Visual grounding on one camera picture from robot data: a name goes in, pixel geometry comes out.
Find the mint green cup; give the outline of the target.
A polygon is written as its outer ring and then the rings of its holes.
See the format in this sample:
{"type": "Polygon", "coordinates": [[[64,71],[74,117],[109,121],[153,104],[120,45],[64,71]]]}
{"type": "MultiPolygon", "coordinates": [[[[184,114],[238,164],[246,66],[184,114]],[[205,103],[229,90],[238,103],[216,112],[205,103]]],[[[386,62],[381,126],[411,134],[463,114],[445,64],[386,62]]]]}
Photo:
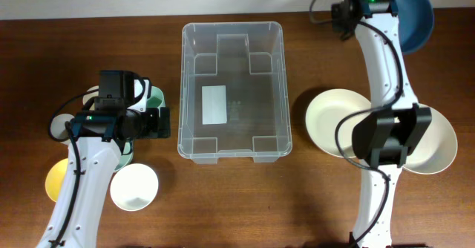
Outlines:
{"type": "Polygon", "coordinates": [[[151,87],[150,97],[147,99],[148,108],[162,108],[166,107],[164,93],[157,87],[151,87]]]}

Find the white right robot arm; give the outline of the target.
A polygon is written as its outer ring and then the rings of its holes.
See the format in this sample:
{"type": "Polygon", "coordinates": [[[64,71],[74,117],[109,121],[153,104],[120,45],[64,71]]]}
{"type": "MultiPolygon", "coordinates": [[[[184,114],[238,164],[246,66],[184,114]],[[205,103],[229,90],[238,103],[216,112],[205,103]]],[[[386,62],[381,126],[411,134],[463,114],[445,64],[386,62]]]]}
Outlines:
{"type": "Polygon", "coordinates": [[[369,109],[352,130],[354,159],[361,170],[358,217],[350,247],[390,247],[390,220],[397,180],[432,121],[408,80],[399,43],[396,0],[343,0],[332,5],[332,25],[345,38],[355,35],[370,83],[369,109]]]}

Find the cream bowl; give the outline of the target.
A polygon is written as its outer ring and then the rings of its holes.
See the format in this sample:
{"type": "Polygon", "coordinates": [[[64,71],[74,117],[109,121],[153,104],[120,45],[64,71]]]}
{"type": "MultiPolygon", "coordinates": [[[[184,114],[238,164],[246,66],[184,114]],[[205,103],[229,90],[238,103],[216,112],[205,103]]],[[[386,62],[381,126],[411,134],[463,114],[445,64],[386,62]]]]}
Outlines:
{"type": "Polygon", "coordinates": [[[455,160],[458,150],[456,132],[448,119],[430,107],[432,121],[419,144],[407,157],[403,169],[415,174],[437,174],[455,160]]]}
{"type": "Polygon", "coordinates": [[[370,107],[370,101],[354,91],[347,89],[324,91],[307,107],[305,114],[307,133],[322,151],[341,157],[335,144],[336,126],[346,116],[370,107]]]}

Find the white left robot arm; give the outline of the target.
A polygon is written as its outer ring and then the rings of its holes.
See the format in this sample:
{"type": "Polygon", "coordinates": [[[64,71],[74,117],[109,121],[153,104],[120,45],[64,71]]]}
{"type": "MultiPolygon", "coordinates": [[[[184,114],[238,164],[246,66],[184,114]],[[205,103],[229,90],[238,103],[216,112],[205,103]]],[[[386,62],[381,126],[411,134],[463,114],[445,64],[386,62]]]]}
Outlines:
{"type": "Polygon", "coordinates": [[[99,87],[65,121],[68,167],[39,247],[93,247],[108,185],[126,144],[171,135],[170,109],[152,108],[149,78],[104,70],[99,87]]]}

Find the dark blue bowl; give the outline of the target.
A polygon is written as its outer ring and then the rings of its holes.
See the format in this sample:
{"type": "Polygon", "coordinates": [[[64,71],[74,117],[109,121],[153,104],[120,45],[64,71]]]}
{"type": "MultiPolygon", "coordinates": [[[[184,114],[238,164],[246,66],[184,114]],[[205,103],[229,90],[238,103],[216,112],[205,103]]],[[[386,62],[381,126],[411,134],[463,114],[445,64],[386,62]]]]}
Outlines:
{"type": "Polygon", "coordinates": [[[403,54],[421,49],[429,40],[434,27],[430,0],[396,0],[399,9],[399,42],[403,54]]]}

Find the cream cup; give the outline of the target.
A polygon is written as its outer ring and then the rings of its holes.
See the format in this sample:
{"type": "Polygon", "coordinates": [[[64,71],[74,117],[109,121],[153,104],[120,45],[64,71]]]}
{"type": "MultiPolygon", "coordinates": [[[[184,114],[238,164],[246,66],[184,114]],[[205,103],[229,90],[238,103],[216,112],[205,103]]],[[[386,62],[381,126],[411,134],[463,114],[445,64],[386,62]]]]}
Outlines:
{"type": "Polygon", "coordinates": [[[82,98],[82,104],[85,105],[88,102],[88,100],[92,97],[98,97],[99,96],[98,89],[99,89],[98,85],[89,88],[87,90],[88,94],[84,95],[84,97],[82,98]]]}

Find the light grey cup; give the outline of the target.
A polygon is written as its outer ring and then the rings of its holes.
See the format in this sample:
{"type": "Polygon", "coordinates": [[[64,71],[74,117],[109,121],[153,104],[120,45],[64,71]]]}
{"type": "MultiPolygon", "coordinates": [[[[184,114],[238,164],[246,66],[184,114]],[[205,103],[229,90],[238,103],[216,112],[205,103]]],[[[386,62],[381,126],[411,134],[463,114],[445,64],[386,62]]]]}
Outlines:
{"type": "Polygon", "coordinates": [[[74,116],[72,114],[60,114],[53,118],[50,132],[55,141],[60,140],[62,144],[68,145],[70,139],[65,128],[65,123],[70,122],[74,116]]]}

